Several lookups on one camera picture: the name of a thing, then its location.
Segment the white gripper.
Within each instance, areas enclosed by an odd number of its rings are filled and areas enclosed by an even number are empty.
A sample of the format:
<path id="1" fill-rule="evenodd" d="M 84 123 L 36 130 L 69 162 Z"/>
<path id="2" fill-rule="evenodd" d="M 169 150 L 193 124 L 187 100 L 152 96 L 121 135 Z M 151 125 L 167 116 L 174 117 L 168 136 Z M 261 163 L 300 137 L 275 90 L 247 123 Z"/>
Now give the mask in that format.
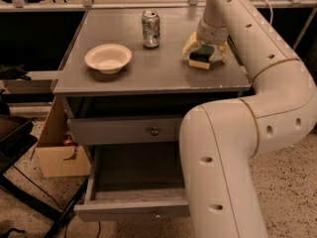
<path id="1" fill-rule="evenodd" d="M 201 48 L 201 41 L 205 44 L 213 45 L 214 53 L 210 61 L 226 62 L 228 43 L 227 38 L 229 33 L 225 26 L 214 27 L 210 26 L 201 19 L 198 23 L 197 33 L 193 32 L 182 49 L 182 57 L 187 58 L 192 52 Z"/>

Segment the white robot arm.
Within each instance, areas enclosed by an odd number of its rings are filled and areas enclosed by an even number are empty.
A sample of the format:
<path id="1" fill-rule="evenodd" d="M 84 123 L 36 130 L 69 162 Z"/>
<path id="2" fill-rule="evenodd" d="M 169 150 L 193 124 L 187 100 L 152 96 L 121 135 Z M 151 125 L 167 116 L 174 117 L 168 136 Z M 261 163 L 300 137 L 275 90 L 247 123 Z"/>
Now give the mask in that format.
<path id="1" fill-rule="evenodd" d="M 179 151 L 195 238 L 268 238 L 250 157 L 286 148 L 317 122 L 317 88 L 305 64 L 249 0 L 207 0 L 216 42 L 226 27 L 254 95 L 207 102 L 183 118 Z"/>

